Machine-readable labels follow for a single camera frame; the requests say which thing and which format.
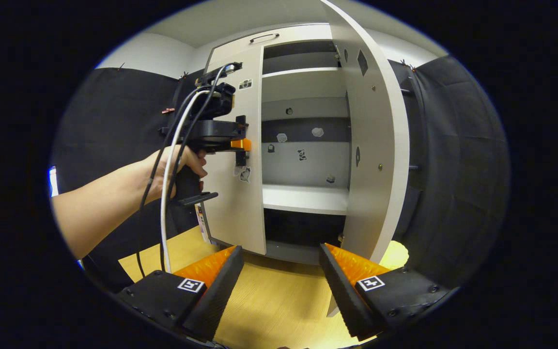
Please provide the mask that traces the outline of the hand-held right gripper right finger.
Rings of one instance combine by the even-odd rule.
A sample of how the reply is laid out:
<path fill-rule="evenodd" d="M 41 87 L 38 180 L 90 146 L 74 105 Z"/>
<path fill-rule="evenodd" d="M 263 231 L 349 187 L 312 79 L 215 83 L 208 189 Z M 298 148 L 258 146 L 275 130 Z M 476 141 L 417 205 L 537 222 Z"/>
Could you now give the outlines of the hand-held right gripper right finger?
<path fill-rule="evenodd" d="M 359 340 L 403 331 L 454 294 L 410 268 L 388 270 L 327 243 L 319 263 L 348 333 Z"/>

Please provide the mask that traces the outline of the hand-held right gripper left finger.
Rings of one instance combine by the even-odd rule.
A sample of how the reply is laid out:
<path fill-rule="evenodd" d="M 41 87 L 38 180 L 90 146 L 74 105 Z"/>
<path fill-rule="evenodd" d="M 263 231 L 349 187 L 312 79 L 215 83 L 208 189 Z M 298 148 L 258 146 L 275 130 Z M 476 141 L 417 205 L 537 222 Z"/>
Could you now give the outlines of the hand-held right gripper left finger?
<path fill-rule="evenodd" d="M 117 300 L 165 331 L 213 340 L 243 266 L 242 247 L 232 246 L 177 272 L 151 272 Z"/>

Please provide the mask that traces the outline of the beige double-door shoe cabinet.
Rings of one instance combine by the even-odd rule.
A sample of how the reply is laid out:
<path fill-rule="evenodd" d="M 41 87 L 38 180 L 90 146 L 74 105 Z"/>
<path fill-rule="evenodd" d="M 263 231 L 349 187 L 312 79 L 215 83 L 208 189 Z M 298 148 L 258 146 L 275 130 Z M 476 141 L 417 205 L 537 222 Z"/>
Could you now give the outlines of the beige double-door shoe cabinet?
<path fill-rule="evenodd" d="M 288 69 L 341 69 L 328 26 L 303 25 L 250 34 L 215 46 L 206 70 L 213 58 L 254 47 L 263 48 L 262 75 Z M 262 78 L 261 91 L 262 185 L 349 190 L 351 121 L 343 73 Z M 241 175 L 245 167 L 235 164 L 234 175 Z M 321 243 L 336 243 L 342 237 L 347 216 L 263 210 L 263 256 L 309 265 L 318 263 Z M 212 238 L 208 228 L 207 232 L 212 244 L 231 246 Z"/>

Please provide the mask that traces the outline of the beige cabinet door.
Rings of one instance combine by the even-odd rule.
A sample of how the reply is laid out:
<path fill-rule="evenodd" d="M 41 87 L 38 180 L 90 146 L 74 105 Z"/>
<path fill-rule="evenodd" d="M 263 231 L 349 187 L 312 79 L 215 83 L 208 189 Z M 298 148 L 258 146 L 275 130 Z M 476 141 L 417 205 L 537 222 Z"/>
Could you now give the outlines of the beige cabinet door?
<path fill-rule="evenodd" d="M 224 78 L 236 88 L 235 105 L 220 121 L 234 122 L 245 115 L 246 139 L 251 150 L 245 170 L 235 176 L 235 153 L 219 152 L 206 157 L 204 188 L 218 196 L 204 202 L 209 235 L 223 244 L 241 245 L 244 250 L 266 253 L 262 199 L 261 101 L 263 48 L 254 47 L 222 58 L 213 58 L 207 70 L 239 62 L 242 68 Z"/>
<path fill-rule="evenodd" d="M 379 264 L 396 232 L 409 177 L 404 99 L 372 36 L 337 5 L 320 2 L 341 57 L 351 120 L 350 189 L 341 247 Z"/>

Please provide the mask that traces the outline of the white cabinet shelf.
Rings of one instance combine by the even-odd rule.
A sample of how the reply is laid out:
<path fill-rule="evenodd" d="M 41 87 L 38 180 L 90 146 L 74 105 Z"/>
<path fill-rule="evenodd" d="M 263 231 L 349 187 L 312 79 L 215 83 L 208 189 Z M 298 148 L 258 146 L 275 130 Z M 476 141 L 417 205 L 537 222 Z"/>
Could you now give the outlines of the white cabinet shelf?
<path fill-rule="evenodd" d="M 263 74 L 262 78 L 283 77 L 294 74 L 308 74 L 308 73 L 323 73 L 323 74 L 341 74 L 342 69 L 338 67 L 315 67 L 315 68 L 302 68 L 302 69 L 288 69 L 274 73 Z"/>
<path fill-rule="evenodd" d="M 263 206 L 275 210 L 345 216 L 349 190 L 286 185 L 263 185 Z"/>

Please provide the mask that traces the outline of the yellow knitted ball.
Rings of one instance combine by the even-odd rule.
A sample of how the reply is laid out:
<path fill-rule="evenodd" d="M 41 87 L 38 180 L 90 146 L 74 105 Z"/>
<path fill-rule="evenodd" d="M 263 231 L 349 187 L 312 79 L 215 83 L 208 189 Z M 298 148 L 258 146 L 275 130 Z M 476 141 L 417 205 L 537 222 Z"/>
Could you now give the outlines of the yellow knitted ball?
<path fill-rule="evenodd" d="M 379 265 L 392 271 L 405 267 L 409 260 L 409 250 L 398 241 L 390 241 Z"/>

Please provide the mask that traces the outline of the white book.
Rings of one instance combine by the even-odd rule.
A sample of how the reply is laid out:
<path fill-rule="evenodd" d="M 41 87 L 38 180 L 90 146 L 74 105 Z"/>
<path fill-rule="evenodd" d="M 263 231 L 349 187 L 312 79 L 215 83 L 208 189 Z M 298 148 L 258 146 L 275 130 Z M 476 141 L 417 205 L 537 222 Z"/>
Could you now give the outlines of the white book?
<path fill-rule="evenodd" d="M 212 242 L 208 236 L 207 227 L 206 227 L 206 220 L 203 211 L 203 203 L 195 204 L 195 210 L 196 210 L 197 220 L 199 222 L 199 228 L 200 228 L 202 239 L 205 243 L 211 244 Z"/>

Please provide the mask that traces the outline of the black backdrop cloth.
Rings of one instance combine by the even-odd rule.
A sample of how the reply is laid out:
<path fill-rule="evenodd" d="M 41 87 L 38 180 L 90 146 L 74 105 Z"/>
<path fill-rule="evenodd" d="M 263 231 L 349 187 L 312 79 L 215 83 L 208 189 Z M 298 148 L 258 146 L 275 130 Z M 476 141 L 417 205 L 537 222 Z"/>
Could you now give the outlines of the black backdrop cloth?
<path fill-rule="evenodd" d="M 447 288 L 466 283 L 487 258 L 505 217 L 510 191 L 509 146 L 484 90 L 453 57 L 410 72 L 391 61 L 407 96 L 414 212 L 401 213 L 394 240 L 408 265 Z M 64 113 L 50 166 L 61 193 L 144 159 L 163 143 L 172 121 L 162 109 L 193 91 L 201 71 L 184 81 L 139 69 L 100 68 L 82 83 Z"/>

